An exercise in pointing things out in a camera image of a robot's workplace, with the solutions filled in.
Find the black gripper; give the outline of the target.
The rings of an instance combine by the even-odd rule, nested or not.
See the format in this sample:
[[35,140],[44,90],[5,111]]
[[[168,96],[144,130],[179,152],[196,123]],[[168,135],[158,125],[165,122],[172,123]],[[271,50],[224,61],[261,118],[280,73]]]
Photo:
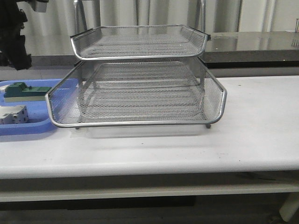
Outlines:
[[26,52],[25,36],[21,35],[27,16],[15,0],[0,2],[0,64],[16,70],[32,66],[31,55]]

